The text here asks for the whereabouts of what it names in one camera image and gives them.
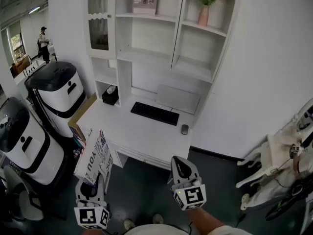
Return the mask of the white plastic seat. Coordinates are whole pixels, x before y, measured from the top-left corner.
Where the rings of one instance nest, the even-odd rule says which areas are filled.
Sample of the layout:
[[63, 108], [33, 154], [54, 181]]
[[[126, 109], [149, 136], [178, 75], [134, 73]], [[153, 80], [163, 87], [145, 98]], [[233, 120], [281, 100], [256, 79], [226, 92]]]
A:
[[40, 221], [44, 218], [43, 212], [34, 205], [41, 206], [38, 199], [31, 204], [30, 194], [33, 193], [32, 187], [24, 181], [10, 166], [6, 165], [3, 169], [7, 192], [13, 204], [14, 217], [17, 219], [27, 219], [32, 221]]

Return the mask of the white rack with black slots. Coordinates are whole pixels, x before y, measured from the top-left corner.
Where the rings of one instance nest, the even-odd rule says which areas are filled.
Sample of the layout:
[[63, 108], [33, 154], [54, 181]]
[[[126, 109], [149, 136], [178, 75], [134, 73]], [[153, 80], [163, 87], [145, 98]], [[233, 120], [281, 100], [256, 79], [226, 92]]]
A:
[[29, 65], [27, 68], [23, 70], [24, 77], [30, 75], [32, 72], [36, 71], [38, 68], [41, 68], [42, 66], [46, 65], [46, 62], [43, 60], [36, 60], [31, 65]]

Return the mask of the window with green view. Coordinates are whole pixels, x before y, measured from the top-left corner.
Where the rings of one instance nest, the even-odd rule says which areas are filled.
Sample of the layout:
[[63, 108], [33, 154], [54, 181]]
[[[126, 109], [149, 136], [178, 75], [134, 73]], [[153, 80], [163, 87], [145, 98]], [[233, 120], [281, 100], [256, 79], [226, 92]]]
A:
[[19, 34], [11, 37], [10, 41], [11, 41], [14, 61], [17, 64], [24, 58], [26, 54], [23, 39], [22, 39], [22, 33], [20, 32]]

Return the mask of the brown cardboard box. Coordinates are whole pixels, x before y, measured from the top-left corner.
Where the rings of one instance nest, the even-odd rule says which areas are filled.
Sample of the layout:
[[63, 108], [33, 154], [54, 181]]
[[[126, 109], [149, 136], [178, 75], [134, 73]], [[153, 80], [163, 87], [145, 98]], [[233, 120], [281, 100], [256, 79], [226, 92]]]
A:
[[82, 116], [86, 113], [86, 111], [90, 108], [90, 106], [96, 101], [97, 96], [94, 93], [83, 105], [75, 112], [72, 118], [68, 122], [68, 126], [73, 133], [73, 136], [84, 146], [86, 144], [86, 140], [89, 137], [91, 128], [85, 128], [80, 126], [77, 122], [82, 118]]

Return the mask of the pink ribbed vase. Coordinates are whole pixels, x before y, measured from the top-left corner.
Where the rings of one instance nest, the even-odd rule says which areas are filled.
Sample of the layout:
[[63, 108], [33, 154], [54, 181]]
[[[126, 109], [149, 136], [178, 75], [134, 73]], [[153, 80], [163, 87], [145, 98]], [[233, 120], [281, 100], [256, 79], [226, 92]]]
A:
[[207, 27], [208, 18], [209, 18], [209, 6], [203, 5], [201, 8], [201, 11], [199, 13], [198, 25], [203, 26], [203, 27]]

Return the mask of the black tissue box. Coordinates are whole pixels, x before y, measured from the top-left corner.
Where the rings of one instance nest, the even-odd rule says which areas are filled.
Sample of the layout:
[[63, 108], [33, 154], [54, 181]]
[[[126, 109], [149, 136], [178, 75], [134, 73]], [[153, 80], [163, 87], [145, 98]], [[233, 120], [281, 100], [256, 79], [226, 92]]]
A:
[[119, 99], [118, 87], [116, 86], [116, 89], [112, 94], [108, 94], [106, 90], [107, 89], [105, 89], [105, 91], [101, 95], [102, 101], [106, 104], [114, 105]]

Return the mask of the person's right forearm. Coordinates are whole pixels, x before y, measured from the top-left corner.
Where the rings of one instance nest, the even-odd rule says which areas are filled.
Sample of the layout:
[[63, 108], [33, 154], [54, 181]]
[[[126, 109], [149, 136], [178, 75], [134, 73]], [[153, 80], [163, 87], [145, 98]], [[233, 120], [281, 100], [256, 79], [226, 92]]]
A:
[[222, 227], [224, 225], [221, 221], [206, 212], [203, 208], [190, 209], [187, 210], [186, 213], [201, 235], [208, 235], [216, 228]]

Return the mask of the black keyboard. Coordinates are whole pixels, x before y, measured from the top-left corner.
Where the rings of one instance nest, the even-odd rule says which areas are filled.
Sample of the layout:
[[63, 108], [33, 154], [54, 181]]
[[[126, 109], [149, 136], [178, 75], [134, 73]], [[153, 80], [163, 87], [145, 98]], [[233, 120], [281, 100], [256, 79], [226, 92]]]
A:
[[136, 102], [133, 105], [131, 113], [173, 126], [177, 126], [179, 119], [178, 113], [174, 113], [172, 111], [164, 110], [140, 102]]

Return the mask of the white shelf cabinet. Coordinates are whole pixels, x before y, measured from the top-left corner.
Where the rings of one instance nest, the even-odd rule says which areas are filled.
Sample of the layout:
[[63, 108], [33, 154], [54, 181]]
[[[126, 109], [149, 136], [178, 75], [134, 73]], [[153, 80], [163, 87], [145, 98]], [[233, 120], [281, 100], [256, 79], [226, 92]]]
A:
[[157, 0], [155, 15], [133, 13], [133, 0], [116, 0], [116, 58], [89, 56], [97, 97], [115, 85], [118, 106], [135, 94], [197, 114], [221, 66], [238, 3], [216, 0], [203, 27], [199, 0]]

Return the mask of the white black service robot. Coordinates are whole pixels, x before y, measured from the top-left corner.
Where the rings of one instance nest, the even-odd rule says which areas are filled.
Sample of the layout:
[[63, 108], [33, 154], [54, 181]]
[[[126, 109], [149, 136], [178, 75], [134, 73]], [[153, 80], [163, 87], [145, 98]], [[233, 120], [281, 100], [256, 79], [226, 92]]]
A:
[[76, 67], [65, 61], [48, 63], [24, 83], [38, 116], [59, 135], [73, 138], [68, 122], [87, 100]]
[[64, 151], [17, 98], [0, 107], [0, 151], [30, 178], [49, 185], [56, 178]]

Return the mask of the white ornate chair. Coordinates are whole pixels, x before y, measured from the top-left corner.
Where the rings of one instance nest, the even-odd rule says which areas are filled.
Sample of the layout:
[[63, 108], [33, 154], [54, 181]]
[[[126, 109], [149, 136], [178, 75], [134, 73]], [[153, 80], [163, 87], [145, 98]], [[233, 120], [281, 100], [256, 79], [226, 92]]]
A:
[[242, 196], [241, 210], [264, 204], [273, 198], [288, 193], [296, 180], [306, 179], [313, 175], [313, 151], [308, 151], [313, 142], [313, 127], [308, 130], [277, 132], [268, 135], [268, 140], [254, 149], [244, 161], [238, 161], [241, 166], [253, 161], [261, 168], [236, 184], [240, 188], [246, 183], [255, 181], [260, 186], [252, 196], [248, 193]]

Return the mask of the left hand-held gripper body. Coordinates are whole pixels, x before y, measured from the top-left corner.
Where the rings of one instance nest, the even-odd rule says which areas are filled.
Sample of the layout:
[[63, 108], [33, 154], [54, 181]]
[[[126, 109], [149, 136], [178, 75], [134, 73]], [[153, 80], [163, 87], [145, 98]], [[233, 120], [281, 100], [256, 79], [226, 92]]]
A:
[[77, 224], [85, 229], [106, 229], [111, 218], [105, 201], [76, 200], [74, 208]]

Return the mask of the white table top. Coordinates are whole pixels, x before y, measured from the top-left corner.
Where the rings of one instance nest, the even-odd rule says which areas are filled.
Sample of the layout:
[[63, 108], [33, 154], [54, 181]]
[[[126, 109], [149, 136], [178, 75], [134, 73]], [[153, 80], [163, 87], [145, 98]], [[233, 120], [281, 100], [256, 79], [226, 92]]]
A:
[[169, 109], [135, 94], [119, 106], [111, 106], [98, 99], [78, 120], [78, 125], [87, 131], [102, 130], [111, 150], [166, 170], [171, 169], [173, 156], [187, 159], [192, 130], [183, 135], [181, 127], [186, 124], [192, 128], [193, 115], [176, 111], [179, 119], [173, 126], [131, 113], [136, 102]]

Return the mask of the flag print book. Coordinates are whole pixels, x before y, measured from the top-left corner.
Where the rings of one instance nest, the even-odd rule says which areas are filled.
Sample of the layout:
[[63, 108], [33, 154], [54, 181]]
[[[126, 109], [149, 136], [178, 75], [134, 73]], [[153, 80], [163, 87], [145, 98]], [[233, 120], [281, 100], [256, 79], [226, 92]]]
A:
[[89, 185], [95, 185], [97, 177], [104, 178], [104, 193], [107, 192], [113, 158], [102, 130], [92, 131], [81, 153], [74, 175]]

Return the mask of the white arched glass cabinet door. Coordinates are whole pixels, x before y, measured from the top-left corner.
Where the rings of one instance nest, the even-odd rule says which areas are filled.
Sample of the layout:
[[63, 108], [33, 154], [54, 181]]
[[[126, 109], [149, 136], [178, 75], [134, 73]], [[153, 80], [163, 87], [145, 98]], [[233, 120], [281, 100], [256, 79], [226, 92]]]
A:
[[88, 55], [115, 59], [116, 0], [83, 0], [83, 2], [84, 34]]

